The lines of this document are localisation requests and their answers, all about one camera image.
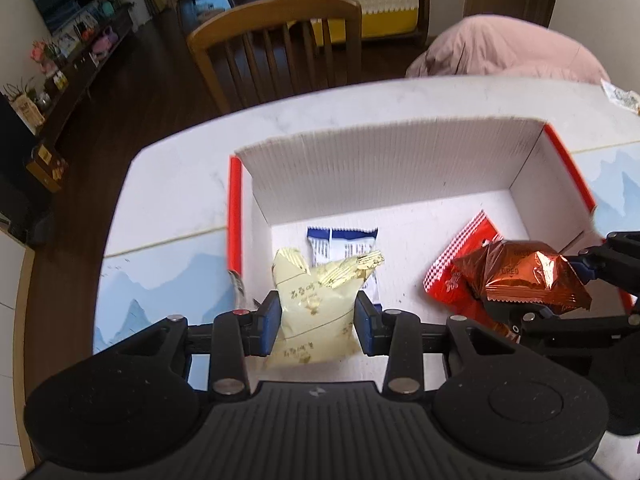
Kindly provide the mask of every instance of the small box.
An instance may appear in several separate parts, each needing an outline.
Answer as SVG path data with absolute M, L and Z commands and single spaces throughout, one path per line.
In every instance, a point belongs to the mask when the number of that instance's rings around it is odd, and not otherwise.
M 44 187 L 57 193 L 62 189 L 62 179 L 69 165 L 55 150 L 40 142 L 31 150 L 26 167 Z
M 36 129 L 44 124 L 44 117 L 38 107 L 25 94 L 20 94 L 11 106 L 35 135 Z
M 378 228 L 383 308 L 441 324 L 450 313 L 425 295 L 422 280 L 481 209 L 505 238 L 541 240 L 567 254 L 601 243 L 586 184 L 553 128 L 536 119 L 360 126 L 269 139 L 237 156 L 230 165 L 228 262 L 249 298 L 262 300 L 273 288 L 277 249 L 300 248 L 310 261 L 308 226 Z M 588 290 L 591 310 L 574 316 L 623 313 L 615 287 L 592 282 Z M 364 378 L 363 363 L 343 365 Z M 348 379 L 336 375 L 336 366 L 329 380 Z M 374 368 L 383 375 L 383 367 L 367 365 Z

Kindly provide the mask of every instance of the orange foil wrapper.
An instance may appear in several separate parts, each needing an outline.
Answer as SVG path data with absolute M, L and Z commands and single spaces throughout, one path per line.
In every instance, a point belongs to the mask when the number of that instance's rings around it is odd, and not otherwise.
M 429 267 L 424 277 L 424 291 L 434 300 L 441 301 L 454 314 L 475 319 L 478 323 L 494 330 L 505 337 L 512 338 L 513 333 L 503 323 L 491 319 L 484 309 L 480 295 L 468 286 L 462 273 L 453 268 L 456 258 L 471 254 L 476 249 L 500 240 L 502 236 L 496 230 L 484 211 L 474 216 L 453 238 L 442 254 Z M 484 275 L 484 261 L 481 262 L 479 281 Z
M 542 242 L 501 240 L 453 264 L 475 294 L 491 301 L 542 303 L 558 316 L 591 306 L 569 262 Z

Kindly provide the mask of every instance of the wooden chair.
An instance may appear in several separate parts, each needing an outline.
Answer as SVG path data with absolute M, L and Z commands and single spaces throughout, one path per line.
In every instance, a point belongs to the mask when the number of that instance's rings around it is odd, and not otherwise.
M 246 108 L 248 106 L 248 98 L 244 91 L 230 40 L 238 36 L 242 37 L 242 46 L 255 94 L 258 101 L 263 103 L 266 102 L 266 94 L 258 71 L 250 33 L 261 30 L 271 83 L 273 84 L 273 93 L 277 99 L 280 99 L 283 97 L 283 92 L 278 81 L 278 67 L 273 53 L 270 29 L 279 27 L 282 30 L 291 87 L 294 94 L 300 94 L 300 80 L 296 71 L 296 62 L 287 23 L 302 22 L 308 78 L 311 88 L 317 90 L 319 86 L 314 60 L 313 34 L 309 20 L 321 19 L 326 77 L 328 86 L 332 88 L 335 86 L 335 69 L 328 23 L 331 18 L 345 21 L 347 83 L 357 83 L 360 81 L 362 10 L 360 9 L 360 4 L 353 0 L 259 0 L 235 7 L 211 18 L 188 36 L 187 43 L 191 55 L 202 72 L 209 92 L 220 112 L 228 114 L 231 108 L 213 69 L 208 54 L 210 47 L 224 43 L 226 62 L 229 66 L 236 93 L 242 107 Z

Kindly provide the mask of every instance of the yellow cushion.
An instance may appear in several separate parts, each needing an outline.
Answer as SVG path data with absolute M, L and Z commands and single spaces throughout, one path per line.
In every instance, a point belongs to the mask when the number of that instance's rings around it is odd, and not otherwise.
M 418 9 L 393 10 L 377 14 L 362 15 L 362 37 L 382 38 L 393 34 L 404 34 L 415 29 L 418 23 Z M 316 45 L 322 46 L 322 23 L 313 23 Z M 329 20 L 329 34 L 332 43 L 344 43 L 344 21 Z

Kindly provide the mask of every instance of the white table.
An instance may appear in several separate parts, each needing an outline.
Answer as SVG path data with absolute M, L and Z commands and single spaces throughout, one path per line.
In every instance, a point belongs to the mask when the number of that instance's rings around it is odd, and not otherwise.
M 596 176 L 593 158 L 584 153 L 640 142 L 640 118 L 610 104 L 599 86 L 452 76 L 306 94 L 200 124 L 140 152 L 118 199 L 105 255 L 224 228 L 229 155 L 242 146 L 313 130 L 453 116 L 545 120 L 578 165 L 585 161 L 582 172 Z M 607 434 L 597 463 L 616 478 L 635 479 L 637 446 L 637 439 Z

